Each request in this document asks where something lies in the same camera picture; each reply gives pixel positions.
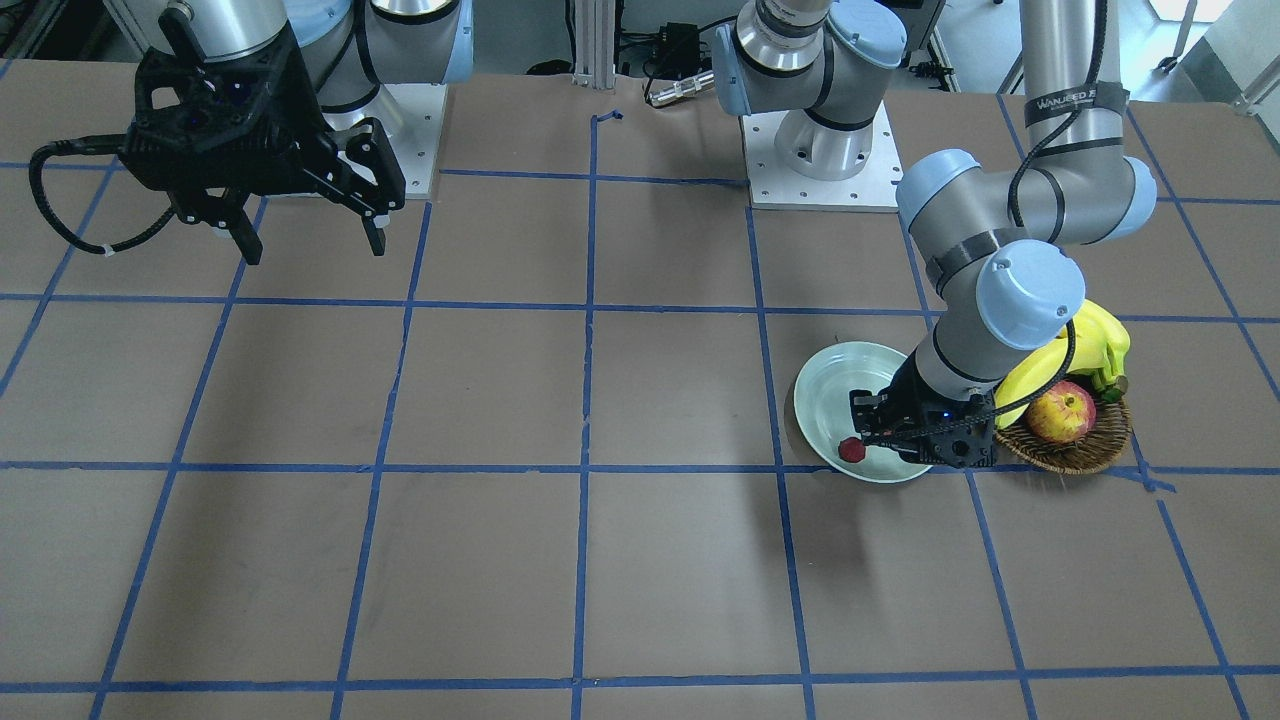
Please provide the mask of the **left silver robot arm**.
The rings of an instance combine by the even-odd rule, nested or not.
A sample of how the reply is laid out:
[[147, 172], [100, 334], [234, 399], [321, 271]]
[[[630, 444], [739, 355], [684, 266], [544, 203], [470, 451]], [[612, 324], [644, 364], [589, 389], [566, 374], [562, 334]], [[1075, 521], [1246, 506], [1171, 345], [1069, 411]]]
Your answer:
[[[1064, 249], [1121, 238], [1155, 210], [1149, 168], [1123, 149], [1129, 95], [1108, 3], [1024, 1], [1020, 27], [1030, 147], [1015, 170], [960, 149], [905, 170], [900, 223], [946, 311], [883, 389], [844, 400], [864, 447], [913, 465], [992, 464], [997, 418], [1043, 382], [997, 392], [1078, 328], [1085, 279]], [[904, 23], [877, 1], [749, 1], [716, 29], [712, 70], [726, 113], [783, 113], [774, 149], [790, 170], [845, 181], [905, 49]]]

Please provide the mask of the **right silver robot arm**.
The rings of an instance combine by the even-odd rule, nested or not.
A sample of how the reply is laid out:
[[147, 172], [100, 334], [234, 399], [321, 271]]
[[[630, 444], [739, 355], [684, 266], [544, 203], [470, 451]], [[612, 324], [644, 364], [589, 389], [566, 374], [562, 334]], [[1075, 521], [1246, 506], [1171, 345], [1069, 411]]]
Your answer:
[[381, 256], [410, 188], [390, 86], [474, 70], [471, 1], [120, 1], [116, 13], [146, 42], [116, 156], [250, 265], [262, 255], [252, 196], [340, 205]]

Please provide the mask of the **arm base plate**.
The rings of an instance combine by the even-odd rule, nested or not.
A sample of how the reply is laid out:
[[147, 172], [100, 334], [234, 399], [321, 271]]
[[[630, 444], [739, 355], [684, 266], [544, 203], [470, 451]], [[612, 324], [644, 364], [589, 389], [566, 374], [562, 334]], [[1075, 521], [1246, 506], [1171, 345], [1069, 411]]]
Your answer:
[[745, 115], [740, 123], [753, 208], [897, 211], [902, 161], [884, 104], [855, 131], [819, 126], [803, 110]]
[[[349, 129], [367, 118], [380, 120], [404, 177], [406, 200], [430, 199], [448, 91], [447, 85], [376, 85], [362, 90], [352, 102], [332, 104], [321, 114], [334, 131]], [[362, 178], [370, 184], [376, 182], [372, 170], [356, 164], [344, 152], [338, 152], [337, 160], [349, 168], [348, 181]], [[250, 192], [260, 196], [320, 197], [342, 205], [342, 195], [326, 196], [320, 190], [324, 186], [312, 184], [310, 179], [261, 179], [255, 183]]]

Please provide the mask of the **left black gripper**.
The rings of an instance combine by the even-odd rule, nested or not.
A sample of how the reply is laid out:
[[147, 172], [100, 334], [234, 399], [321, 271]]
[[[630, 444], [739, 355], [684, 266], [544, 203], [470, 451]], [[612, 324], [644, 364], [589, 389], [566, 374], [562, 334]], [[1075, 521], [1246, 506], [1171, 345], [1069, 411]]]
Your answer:
[[933, 391], [910, 355], [879, 392], [850, 391], [854, 429], [883, 430], [860, 436], [859, 462], [892, 455], [910, 464], [991, 468], [998, 455], [995, 409], [991, 389], [966, 400]]

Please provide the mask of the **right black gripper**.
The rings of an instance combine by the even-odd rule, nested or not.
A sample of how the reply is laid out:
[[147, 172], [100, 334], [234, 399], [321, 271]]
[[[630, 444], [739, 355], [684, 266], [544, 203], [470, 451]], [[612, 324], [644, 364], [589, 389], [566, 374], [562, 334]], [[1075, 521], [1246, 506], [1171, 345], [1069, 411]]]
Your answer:
[[358, 215], [372, 255], [403, 208], [406, 181], [378, 118], [329, 131], [289, 23], [257, 50], [216, 61], [191, 22], [159, 26], [172, 51], [150, 49], [134, 76], [134, 118], [119, 159], [168, 193], [186, 223], [205, 222], [256, 266], [262, 242], [246, 204], [316, 193]]

